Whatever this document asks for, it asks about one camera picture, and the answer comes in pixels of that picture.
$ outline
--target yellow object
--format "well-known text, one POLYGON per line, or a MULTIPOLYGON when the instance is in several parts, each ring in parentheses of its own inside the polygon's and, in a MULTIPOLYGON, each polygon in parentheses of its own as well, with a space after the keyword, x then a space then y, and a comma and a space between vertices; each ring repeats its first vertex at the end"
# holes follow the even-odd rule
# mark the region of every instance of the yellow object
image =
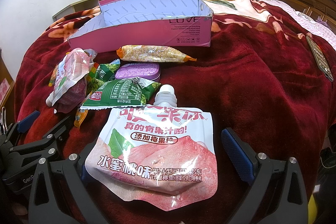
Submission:
POLYGON ((308 224, 313 224, 317 216, 317 205, 314 199, 314 196, 311 195, 308 202, 308 224))
POLYGON ((135 62, 177 62, 196 61, 196 59, 167 46, 126 45, 117 50, 124 61, 135 62))

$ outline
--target red brand logo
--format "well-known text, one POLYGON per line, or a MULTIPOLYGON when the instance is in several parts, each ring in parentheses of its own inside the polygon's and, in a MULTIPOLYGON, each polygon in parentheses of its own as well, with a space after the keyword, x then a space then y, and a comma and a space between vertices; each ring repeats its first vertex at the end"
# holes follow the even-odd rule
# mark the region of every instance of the red brand logo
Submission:
POLYGON ((90 96, 90 99, 91 100, 95 100, 95 101, 100 101, 101 100, 101 94, 103 92, 102 91, 96 91, 95 93, 93 93, 91 96, 90 96))

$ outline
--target white spout cap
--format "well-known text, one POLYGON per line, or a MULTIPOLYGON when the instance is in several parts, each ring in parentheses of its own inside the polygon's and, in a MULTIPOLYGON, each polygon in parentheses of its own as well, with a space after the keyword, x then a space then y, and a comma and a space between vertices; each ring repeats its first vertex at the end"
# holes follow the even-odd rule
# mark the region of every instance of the white spout cap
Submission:
POLYGON ((163 85, 155 96, 154 105, 168 103, 172 107, 177 107, 177 99, 174 88, 171 85, 163 85))

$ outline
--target red blanket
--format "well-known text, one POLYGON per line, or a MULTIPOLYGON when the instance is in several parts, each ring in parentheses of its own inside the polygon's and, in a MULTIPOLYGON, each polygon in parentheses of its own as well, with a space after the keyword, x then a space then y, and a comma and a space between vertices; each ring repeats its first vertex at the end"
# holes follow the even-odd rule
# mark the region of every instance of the red blanket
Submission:
MULTIPOLYGON (((325 133, 336 118, 336 93, 334 83, 318 69, 304 35, 320 46, 334 77, 336 54, 327 41, 308 33, 282 9, 271 5, 264 9, 273 15, 267 23, 237 15, 215 15, 211 47, 178 48, 197 62, 161 65, 161 83, 174 86, 179 107, 197 107, 212 114, 218 164, 216 194, 164 212, 143 201, 124 202, 99 182, 92 183, 91 196, 113 223, 224 223, 247 188, 222 147, 220 133, 225 127, 232 127, 257 153, 278 160, 296 157, 310 197, 325 133)), ((45 104, 53 90, 48 81, 55 65, 70 51, 64 39, 98 11, 59 20, 27 50, 16 79, 16 119, 34 110, 41 115, 25 143, 39 140, 64 117, 53 114, 45 104)), ((107 52, 98 54, 95 61, 108 63, 116 58, 115 52, 107 52)), ((71 129, 63 156, 79 153, 92 142, 109 112, 90 110, 80 129, 71 129)))

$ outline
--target green snack packet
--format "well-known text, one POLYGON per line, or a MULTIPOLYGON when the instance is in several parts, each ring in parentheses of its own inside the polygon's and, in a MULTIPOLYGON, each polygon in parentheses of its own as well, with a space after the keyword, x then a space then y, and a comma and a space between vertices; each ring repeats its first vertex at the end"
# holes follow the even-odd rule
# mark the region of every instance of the green snack packet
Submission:
POLYGON ((115 79, 115 74, 120 67, 120 60, 116 59, 110 64, 100 64, 96 70, 95 78, 104 82, 115 79))
POLYGON ((160 85, 141 77, 109 81, 99 87, 81 109, 145 106, 160 85))

